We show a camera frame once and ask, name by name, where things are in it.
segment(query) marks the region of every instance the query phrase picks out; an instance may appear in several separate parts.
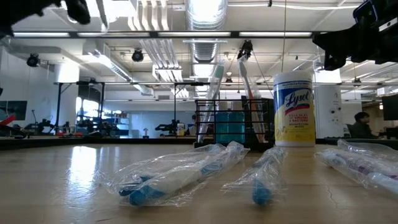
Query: black metal rack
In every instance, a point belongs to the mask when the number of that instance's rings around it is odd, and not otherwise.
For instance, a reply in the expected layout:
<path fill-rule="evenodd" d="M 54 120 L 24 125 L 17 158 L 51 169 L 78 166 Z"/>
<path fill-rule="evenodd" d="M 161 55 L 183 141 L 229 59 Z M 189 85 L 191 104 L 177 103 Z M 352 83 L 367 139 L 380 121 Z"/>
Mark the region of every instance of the black metal rack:
<path fill-rule="evenodd" d="M 241 110 L 217 110 L 216 106 L 221 101 L 241 101 L 242 109 Z M 271 99 L 246 99 L 245 96 L 241 100 L 195 100 L 196 104 L 196 115 L 197 115 L 197 142 L 195 143 L 195 147 L 204 146 L 207 144 L 217 143 L 217 135 L 245 135 L 245 147 L 249 147 L 254 150 L 265 151 L 266 149 L 272 147 L 274 145 L 274 102 Z M 261 110 L 252 110 L 253 104 L 261 104 Z M 210 112 L 210 116 L 213 118 L 212 121 L 201 121 L 201 117 L 204 116 L 206 112 Z M 216 113 L 217 112 L 243 112 L 244 113 L 244 121 L 217 121 Z M 262 114 L 262 121 L 255 121 L 252 118 L 252 112 L 257 112 Z M 244 133 L 219 133 L 217 131 L 217 124 L 244 124 L 245 132 Z M 264 124 L 265 131 L 263 133 L 255 132 L 253 128 L 253 124 L 262 123 Z M 207 133 L 200 133 L 200 126 L 202 124 L 212 124 L 213 130 L 208 130 Z M 257 140 L 256 135 L 261 134 L 264 135 L 266 142 L 259 142 Z M 213 139 L 205 139 L 203 143 L 199 143 L 199 136 L 201 135 L 212 135 Z"/>

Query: ventilation duct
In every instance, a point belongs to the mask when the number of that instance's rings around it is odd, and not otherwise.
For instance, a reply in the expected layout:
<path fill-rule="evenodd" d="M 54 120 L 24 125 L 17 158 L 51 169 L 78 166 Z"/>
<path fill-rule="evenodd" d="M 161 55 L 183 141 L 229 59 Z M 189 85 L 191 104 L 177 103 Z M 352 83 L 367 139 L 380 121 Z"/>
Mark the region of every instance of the ventilation duct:
<path fill-rule="evenodd" d="M 228 0 L 186 0 L 189 30 L 221 30 L 226 19 Z M 192 43 L 193 72 L 198 77 L 210 77 L 215 69 L 219 44 Z"/>

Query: track light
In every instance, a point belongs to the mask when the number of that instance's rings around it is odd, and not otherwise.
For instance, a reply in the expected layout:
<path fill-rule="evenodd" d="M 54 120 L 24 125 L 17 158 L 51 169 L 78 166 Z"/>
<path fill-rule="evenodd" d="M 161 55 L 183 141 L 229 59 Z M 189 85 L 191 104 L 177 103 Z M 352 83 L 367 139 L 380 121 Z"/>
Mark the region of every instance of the track light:
<path fill-rule="evenodd" d="M 142 62 L 144 59 L 144 55 L 142 54 L 142 49 L 136 49 L 134 50 L 134 53 L 132 54 L 131 59 L 134 62 Z"/>
<path fill-rule="evenodd" d="M 26 64 L 29 67 L 38 67 L 40 65 L 40 59 L 38 54 L 30 54 L 30 57 L 27 59 Z"/>

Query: ceiling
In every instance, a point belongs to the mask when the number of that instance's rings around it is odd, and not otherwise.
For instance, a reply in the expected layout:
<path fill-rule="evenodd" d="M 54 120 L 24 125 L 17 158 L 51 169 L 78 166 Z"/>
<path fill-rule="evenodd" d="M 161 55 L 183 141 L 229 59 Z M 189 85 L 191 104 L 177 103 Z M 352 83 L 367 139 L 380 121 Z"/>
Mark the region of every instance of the ceiling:
<path fill-rule="evenodd" d="M 273 1 L 274 5 L 283 5 L 285 1 Z M 227 9 L 226 23 L 224 30 L 297 30 L 297 31 L 313 31 L 313 30 L 341 30 L 347 29 L 354 24 L 352 18 L 353 9 L 339 10 L 299 10 L 285 9 L 283 7 L 246 7 L 236 6 L 237 4 L 264 4 L 267 1 L 247 1 L 229 0 Z M 336 7 L 336 6 L 357 6 L 361 4 L 359 0 L 333 1 L 333 0 L 293 0 L 287 1 L 288 6 L 305 6 L 305 7 Z M 169 0 L 168 1 L 168 23 L 171 30 L 186 30 L 186 19 L 184 9 L 184 1 Z M 98 32 L 101 30 L 101 21 L 99 18 L 93 18 L 91 24 L 81 26 L 69 22 L 67 13 L 64 9 L 50 7 L 45 10 L 44 17 L 31 16 L 17 23 L 13 29 L 17 31 L 91 31 Z M 117 21 L 110 24 L 109 30 L 113 31 L 130 31 L 127 25 L 127 18 L 120 17 Z M 244 39 L 228 39 L 228 43 L 221 44 L 218 52 L 218 59 L 225 62 L 225 72 L 232 72 L 234 82 L 238 82 L 238 68 L 236 64 L 236 54 L 241 47 Z M 34 45 L 34 46 L 57 46 L 61 49 L 75 55 L 85 61 L 81 45 L 84 39 L 79 40 L 12 40 L 14 44 Z M 135 63 L 131 60 L 131 55 L 135 48 L 142 48 L 138 39 L 101 39 L 111 49 L 111 57 L 117 61 L 125 70 L 127 70 L 135 80 L 143 82 L 155 82 L 152 74 L 152 61 L 146 55 L 144 50 L 144 61 Z M 183 78 L 189 78 L 191 75 L 191 54 L 189 46 L 182 42 L 182 39 L 173 40 L 175 54 L 178 63 L 182 66 Z M 318 49 L 310 39 L 253 39 L 254 55 L 249 59 L 248 72 L 250 76 L 262 82 L 264 80 L 272 81 L 272 77 L 280 72 L 291 71 L 298 66 L 301 69 L 312 69 L 312 61 L 318 55 L 323 53 L 322 49 Z M 115 74 L 104 68 L 99 63 L 89 63 L 89 67 L 83 69 L 83 73 L 87 76 L 95 73 L 100 80 L 107 82 L 117 81 Z M 391 70 L 382 75 L 375 75 L 366 78 L 368 73 L 378 71 L 384 67 L 390 66 L 391 63 L 384 65 L 375 65 L 373 62 L 365 62 L 363 64 L 347 64 L 341 69 L 341 79 L 343 82 L 350 82 L 354 77 L 364 75 L 363 82 L 396 82 L 398 79 L 397 71 Z M 368 86 L 364 90 L 374 90 L 375 86 Z M 113 91 L 131 90 L 130 86 L 113 86 Z"/>

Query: teal container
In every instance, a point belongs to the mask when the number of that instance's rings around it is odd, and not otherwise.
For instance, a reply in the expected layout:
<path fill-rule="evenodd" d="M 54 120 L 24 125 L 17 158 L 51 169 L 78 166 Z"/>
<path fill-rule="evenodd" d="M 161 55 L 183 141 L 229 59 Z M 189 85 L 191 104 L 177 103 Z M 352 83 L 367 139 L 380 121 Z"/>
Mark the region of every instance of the teal container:
<path fill-rule="evenodd" d="M 218 110 L 226 111 L 228 110 L 228 102 L 222 101 L 218 105 Z M 228 123 L 219 123 L 219 122 L 228 122 L 229 121 L 229 113 L 228 112 L 216 112 L 216 143 L 229 143 L 230 139 L 228 136 Z"/>
<path fill-rule="evenodd" d="M 242 110 L 242 102 L 234 101 L 232 103 L 232 110 Z M 229 112 L 229 121 L 242 122 L 242 123 L 229 123 L 229 133 L 242 133 L 242 134 L 230 134 L 229 141 L 236 141 L 239 143 L 245 142 L 245 125 L 244 125 L 244 113 L 243 112 Z"/>

